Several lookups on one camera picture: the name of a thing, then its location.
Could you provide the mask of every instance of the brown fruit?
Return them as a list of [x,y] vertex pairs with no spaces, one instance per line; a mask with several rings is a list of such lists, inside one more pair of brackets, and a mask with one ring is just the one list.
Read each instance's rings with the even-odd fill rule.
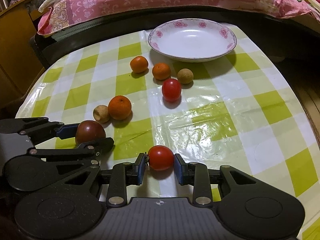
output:
[[144,72],[148,68],[148,65],[147,59],[143,56],[137,56],[130,62],[130,67],[135,73]]
[[76,132],[76,144],[95,141],[106,137],[104,128],[96,121],[86,120],[79,124]]
[[193,72],[190,69],[184,68],[178,72],[177,78],[181,84],[189,84],[193,81]]
[[108,110],[113,119],[124,120],[131,114],[132,105],[128,98],[116,96],[110,100]]
[[98,123],[108,122],[110,119],[108,107],[105,105],[99,105],[93,110],[93,118]]
[[152,69],[152,74],[157,80],[165,80],[171,75],[171,69],[166,63],[157,63]]

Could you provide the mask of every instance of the ceramic plate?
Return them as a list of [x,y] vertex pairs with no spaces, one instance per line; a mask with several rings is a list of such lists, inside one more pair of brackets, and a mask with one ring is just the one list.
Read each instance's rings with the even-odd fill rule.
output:
[[204,19],[180,19],[161,24],[148,37],[157,52],[184,62],[210,61],[232,51],[237,39],[224,25]]

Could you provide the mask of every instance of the checkered tablecloth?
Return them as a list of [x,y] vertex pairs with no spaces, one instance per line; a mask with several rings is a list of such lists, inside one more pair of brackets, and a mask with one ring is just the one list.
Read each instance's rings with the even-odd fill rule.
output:
[[[131,33],[79,49],[58,60],[36,83],[17,117],[47,116],[50,121],[77,123],[92,119],[93,109],[115,95],[132,102],[130,122],[105,125],[114,138],[101,166],[133,162],[153,145],[168,146],[186,162],[211,169],[232,165],[295,197],[305,207],[300,237],[313,239],[320,224],[320,152],[308,119],[289,85],[262,51],[236,26],[238,44],[230,54],[206,63],[183,63],[151,50],[149,31]],[[143,55],[144,74],[129,62]],[[194,73],[193,85],[182,89],[181,101],[162,99],[162,82],[151,69],[165,62],[172,76],[182,68]],[[73,148],[74,138],[51,139],[39,148]],[[215,200],[219,200],[213,185]],[[190,196],[172,173],[147,171],[142,186],[129,186],[130,196]]]

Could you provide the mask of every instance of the red tomato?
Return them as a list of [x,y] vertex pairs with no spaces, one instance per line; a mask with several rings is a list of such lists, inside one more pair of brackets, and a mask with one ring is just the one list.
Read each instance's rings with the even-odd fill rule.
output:
[[149,165],[155,171],[164,171],[173,166],[173,152],[166,146],[156,145],[148,151]]
[[168,78],[163,82],[162,95],[168,102],[174,102],[179,99],[181,95],[181,85],[178,80]]

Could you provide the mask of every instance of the bowl rim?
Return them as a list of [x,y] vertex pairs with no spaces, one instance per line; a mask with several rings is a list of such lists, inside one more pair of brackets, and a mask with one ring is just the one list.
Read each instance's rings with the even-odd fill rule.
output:
[[[230,31],[230,33],[231,33],[231,35],[232,35],[232,37],[233,37],[233,40],[235,41],[235,44],[234,44],[234,46],[230,47],[227,52],[224,52],[224,53],[222,53],[222,54],[215,55],[215,56],[212,56],[212,57],[178,57],[178,56],[175,56],[175,55],[166,54],[166,53],[164,53],[164,52],[162,52],[162,51],[154,48],[154,46],[151,45],[151,41],[150,41],[150,40],[151,40],[151,37],[150,37],[150,35],[151,35],[151,33],[154,33],[154,31],[155,31],[157,28],[162,27],[162,26],[164,26],[164,25],[166,25],[166,24],[169,24],[169,23],[171,23],[171,22],[182,21],[182,20],[203,20],[203,21],[209,21],[209,22],[215,23],[215,24],[219,25],[220,27],[226,28],[226,29],[228,29],[228,30]],[[218,23],[218,22],[215,22],[215,21],[212,21],[212,20],[208,20],[208,19],[201,19],[201,18],[182,18],[182,19],[176,19],[176,20],[172,20],[172,21],[168,21],[168,22],[162,23],[162,24],[160,24],[159,26],[157,26],[156,28],[154,28],[154,29],[149,33],[149,36],[148,36],[148,44],[150,45],[150,47],[151,47],[152,49],[154,49],[154,50],[157,51],[158,53],[160,53],[160,54],[162,54],[162,55],[169,56],[169,57],[183,58],[183,59],[209,59],[209,58],[221,57],[221,56],[226,55],[226,54],[228,54],[229,52],[231,52],[231,51],[236,47],[236,45],[237,45],[237,37],[236,37],[236,35],[234,34],[234,32],[233,32],[230,28],[228,28],[227,26],[225,26],[225,25],[223,25],[223,24],[221,24],[221,23]]]

